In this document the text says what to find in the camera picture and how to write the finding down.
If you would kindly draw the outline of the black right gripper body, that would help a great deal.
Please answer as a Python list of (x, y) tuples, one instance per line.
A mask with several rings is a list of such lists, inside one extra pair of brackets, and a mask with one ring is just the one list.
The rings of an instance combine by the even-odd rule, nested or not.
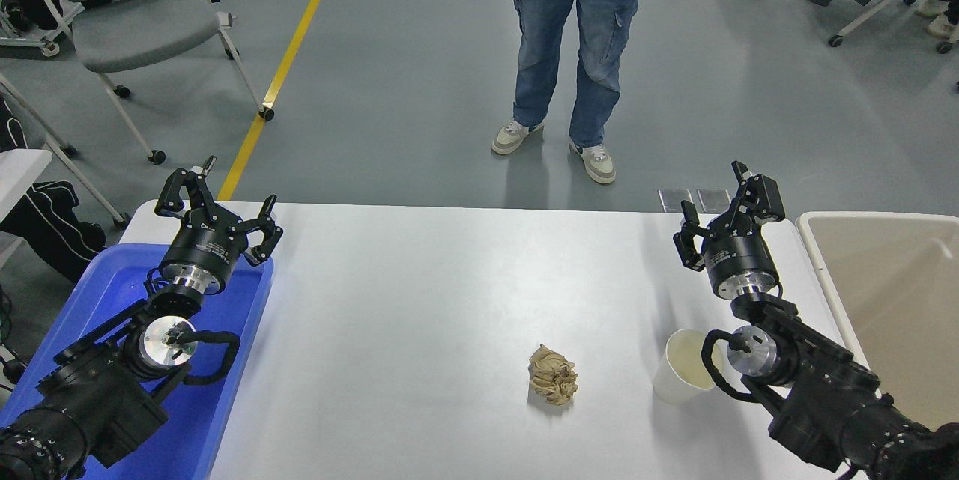
[(761, 234), (763, 223), (750, 217), (736, 226), (733, 214), (723, 213), (710, 221), (702, 252), (710, 285), (716, 294), (740, 294), (752, 288), (767, 292), (780, 283), (780, 276)]

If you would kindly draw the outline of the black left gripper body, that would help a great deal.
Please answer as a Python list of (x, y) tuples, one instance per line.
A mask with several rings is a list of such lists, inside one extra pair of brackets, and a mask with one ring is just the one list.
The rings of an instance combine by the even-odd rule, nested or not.
[(179, 230), (161, 259), (166, 281), (195, 290), (222, 290), (249, 241), (242, 218), (225, 207), (201, 207), (178, 215)]

